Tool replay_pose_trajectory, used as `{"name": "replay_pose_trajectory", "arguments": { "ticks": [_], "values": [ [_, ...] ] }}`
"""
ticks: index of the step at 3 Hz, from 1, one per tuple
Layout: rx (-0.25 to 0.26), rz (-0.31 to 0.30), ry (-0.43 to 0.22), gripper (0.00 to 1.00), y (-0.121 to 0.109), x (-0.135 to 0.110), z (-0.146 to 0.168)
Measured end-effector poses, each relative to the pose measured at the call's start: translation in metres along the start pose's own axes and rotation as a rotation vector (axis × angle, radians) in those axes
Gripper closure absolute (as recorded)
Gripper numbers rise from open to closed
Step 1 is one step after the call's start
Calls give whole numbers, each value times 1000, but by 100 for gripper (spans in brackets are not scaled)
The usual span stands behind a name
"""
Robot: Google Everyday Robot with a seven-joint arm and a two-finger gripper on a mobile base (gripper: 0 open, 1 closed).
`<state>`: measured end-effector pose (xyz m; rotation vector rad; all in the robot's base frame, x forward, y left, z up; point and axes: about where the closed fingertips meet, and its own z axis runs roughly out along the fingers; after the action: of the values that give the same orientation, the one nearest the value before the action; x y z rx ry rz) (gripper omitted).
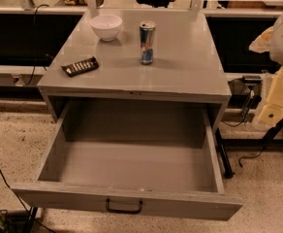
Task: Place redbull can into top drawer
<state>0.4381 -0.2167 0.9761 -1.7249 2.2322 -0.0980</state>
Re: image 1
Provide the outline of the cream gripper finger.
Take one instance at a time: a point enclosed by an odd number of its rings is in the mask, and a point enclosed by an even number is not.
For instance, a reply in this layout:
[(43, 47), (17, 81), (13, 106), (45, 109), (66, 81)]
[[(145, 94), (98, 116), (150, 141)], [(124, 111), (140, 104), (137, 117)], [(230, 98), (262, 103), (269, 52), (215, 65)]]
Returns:
[(283, 118), (283, 66), (271, 77), (266, 102), (258, 122), (274, 126)]

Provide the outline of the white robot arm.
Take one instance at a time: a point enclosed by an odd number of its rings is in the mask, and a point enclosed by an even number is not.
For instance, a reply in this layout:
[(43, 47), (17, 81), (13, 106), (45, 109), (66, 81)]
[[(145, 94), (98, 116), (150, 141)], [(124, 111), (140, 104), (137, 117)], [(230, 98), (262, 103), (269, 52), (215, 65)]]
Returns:
[(270, 59), (280, 65), (271, 77), (264, 106), (257, 115), (259, 123), (275, 125), (283, 117), (283, 13), (249, 45), (249, 49), (257, 53), (268, 52)]

